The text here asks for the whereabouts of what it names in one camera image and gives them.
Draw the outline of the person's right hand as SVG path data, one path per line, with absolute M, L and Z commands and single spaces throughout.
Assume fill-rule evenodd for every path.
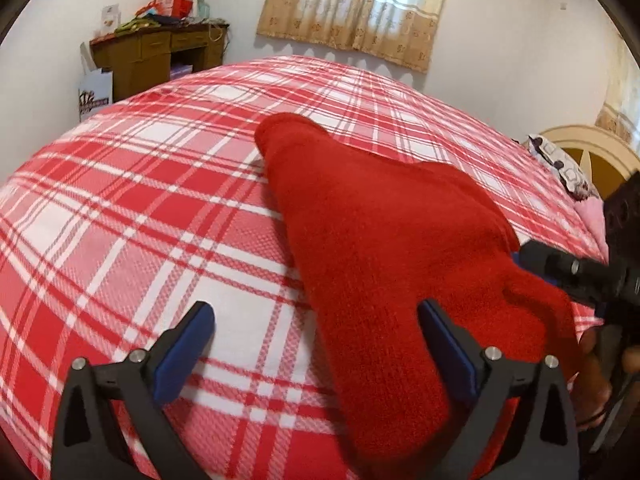
M 598 426 L 604 419 L 605 404 L 610 400 L 612 386 L 604 377 L 596 348 L 601 327 L 594 326 L 582 334 L 579 347 L 584 354 L 582 369 L 578 372 L 570 392 L 576 425 L 579 430 Z

